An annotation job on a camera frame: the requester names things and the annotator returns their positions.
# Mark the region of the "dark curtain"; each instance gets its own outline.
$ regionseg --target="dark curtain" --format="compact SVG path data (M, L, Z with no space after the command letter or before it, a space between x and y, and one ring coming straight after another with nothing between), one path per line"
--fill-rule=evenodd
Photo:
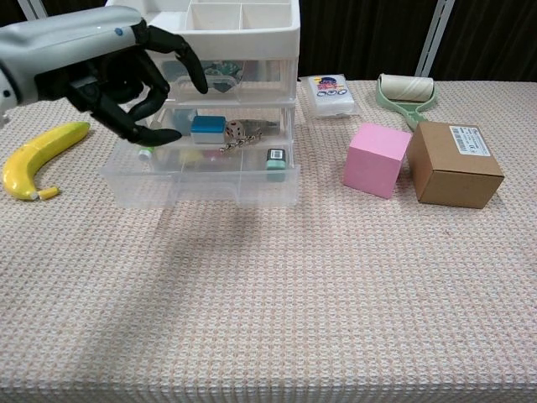
M2 12L0 12L0 27L20 21L26 21L23 10L17 0L3 0Z
M85 10L104 6L107 0L41 0L49 15L72 13L73 11Z
M537 81L537 2L456 0L430 75Z
M413 76L436 0L301 0L300 74Z

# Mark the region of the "pink foam block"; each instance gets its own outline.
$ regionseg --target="pink foam block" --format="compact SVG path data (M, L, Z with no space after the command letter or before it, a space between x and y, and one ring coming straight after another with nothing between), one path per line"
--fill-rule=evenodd
M391 198L412 134L364 123L347 153L343 184Z

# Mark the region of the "beige tablecloth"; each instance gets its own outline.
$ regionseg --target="beige tablecloth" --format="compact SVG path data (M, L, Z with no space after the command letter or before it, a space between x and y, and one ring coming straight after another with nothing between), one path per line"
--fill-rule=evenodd
M406 164L389 201L341 184L361 122L407 129L373 81L361 118L326 121L299 87L293 208L117 208L93 122L38 175L61 196L0 193L0 400L534 401L537 83L436 85L425 115L478 124L506 175L483 210L419 204ZM11 115L2 163L87 118Z

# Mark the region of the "yellow banana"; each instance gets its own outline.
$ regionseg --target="yellow banana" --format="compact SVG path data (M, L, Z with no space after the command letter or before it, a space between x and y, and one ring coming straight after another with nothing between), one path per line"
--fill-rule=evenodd
M90 124L86 122L67 123L48 132L17 149L3 166L3 187L13 197L22 200L50 199L60 189L50 187L38 191L34 175L47 161L78 143L87 135Z

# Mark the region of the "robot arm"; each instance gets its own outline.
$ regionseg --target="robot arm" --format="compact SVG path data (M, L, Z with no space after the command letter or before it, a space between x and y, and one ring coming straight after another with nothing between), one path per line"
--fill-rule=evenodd
M207 93L201 63L186 41L148 26L133 8L94 8L0 28L0 128L8 109L66 97L132 143L180 139L175 130L137 124L157 112L169 93L146 50L174 52L196 89ZM119 105L136 99L144 86L147 97L125 112Z

